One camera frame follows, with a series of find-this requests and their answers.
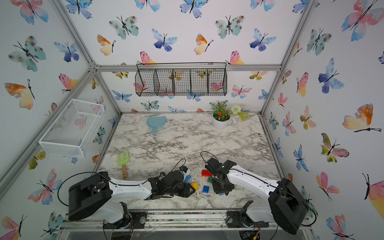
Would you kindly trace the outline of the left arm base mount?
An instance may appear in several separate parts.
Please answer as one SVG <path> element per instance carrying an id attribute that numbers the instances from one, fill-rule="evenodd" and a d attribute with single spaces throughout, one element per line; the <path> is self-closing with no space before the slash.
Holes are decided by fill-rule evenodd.
<path id="1" fill-rule="evenodd" d="M 147 221 L 146 212 L 130 212 L 124 214 L 123 218 L 116 223 L 105 223 L 103 224 L 103 229 L 105 230 L 118 230 L 118 229 L 144 229 L 145 223 Z"/>

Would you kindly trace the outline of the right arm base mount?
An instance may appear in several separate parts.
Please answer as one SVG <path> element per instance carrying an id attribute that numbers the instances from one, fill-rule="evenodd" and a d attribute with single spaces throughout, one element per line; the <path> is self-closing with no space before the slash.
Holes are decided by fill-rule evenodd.
<path id="1" fill-rule="evenodd" d="M 273 222 L 271 211 L 266 205 L 248 201 L 240 210 L 227 211 L 225 223 L 229 228 L 267 228 Z"/>

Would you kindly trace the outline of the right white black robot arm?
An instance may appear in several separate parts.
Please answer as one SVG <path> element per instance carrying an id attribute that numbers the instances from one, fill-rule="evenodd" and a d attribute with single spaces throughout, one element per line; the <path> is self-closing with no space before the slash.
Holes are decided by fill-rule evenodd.
<path id="1" fill-rule="evenodd" d="M 239 211 L 229 211 L 226 218 L 229 228 L 259 228 L 267 223 L 276 223 L 278 228 L 296 235 L 308 212 L 314 212 L 286 178 L 279 181 L 264 178 L 233 161 L 227 160 L 222 164 L 215 158 L 206 161 L 205 168 L 213 175 L 215 194 L 227 196 L 235 187 L 242 187 L 266 201 L 266 204 L 258 206 L 249 200 Z"/>

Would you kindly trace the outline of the light blue long lego brick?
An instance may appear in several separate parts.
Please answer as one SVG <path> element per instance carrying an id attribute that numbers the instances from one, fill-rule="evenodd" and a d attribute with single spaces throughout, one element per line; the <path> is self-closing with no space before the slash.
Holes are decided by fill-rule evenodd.
<path id="1" fill-rule="evenodd" d="M 192 179 L 191 175 L 187 175 L 184 179 L 184 183 L 188 183 Z"/>

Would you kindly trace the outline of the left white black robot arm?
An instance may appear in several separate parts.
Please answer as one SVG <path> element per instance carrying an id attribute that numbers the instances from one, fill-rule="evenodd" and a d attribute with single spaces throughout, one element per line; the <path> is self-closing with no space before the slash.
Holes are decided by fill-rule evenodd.
<path id="1" fill-rule="evenodd" d="M 104 220 L 112 225 L 121 222 L 127 225 L 133 218 L 125 203 L 127 199 L 189 198 L 196 190 L 184 180 L 181 171 L 161 173 L 143 181 L 117 180 L 108 172 L 93 172 L 69 188 L 68 219 L 71 222 Z"/>

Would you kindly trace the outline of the yellow small lego brick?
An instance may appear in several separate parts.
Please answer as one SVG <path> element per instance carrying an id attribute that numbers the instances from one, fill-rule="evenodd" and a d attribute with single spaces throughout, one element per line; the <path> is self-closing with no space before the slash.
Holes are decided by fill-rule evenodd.
<path id="1" fill-rule="evenodd" d="M 191 183 L 191 186 L 197 191 L 198 190 L 198 184 L 197 183 Z"/>

